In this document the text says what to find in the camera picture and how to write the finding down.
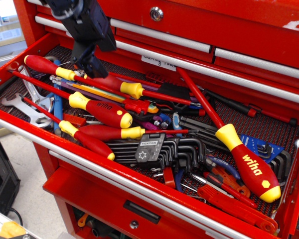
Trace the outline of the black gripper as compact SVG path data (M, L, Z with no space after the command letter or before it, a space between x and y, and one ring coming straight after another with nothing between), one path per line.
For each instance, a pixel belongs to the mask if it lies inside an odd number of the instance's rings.
M71 63L91 78L105 78L108 71L94 56L96 46L103 52L116 50L109 19L96 0L62 0L60 20L75 40Z

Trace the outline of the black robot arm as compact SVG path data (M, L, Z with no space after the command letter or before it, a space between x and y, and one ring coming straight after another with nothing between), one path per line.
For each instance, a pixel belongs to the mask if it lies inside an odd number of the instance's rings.
M106 78L108 71L95 56L116 50L109 19L96 0L46 0L52 15L65 26L74 39L71 63L91 78Z

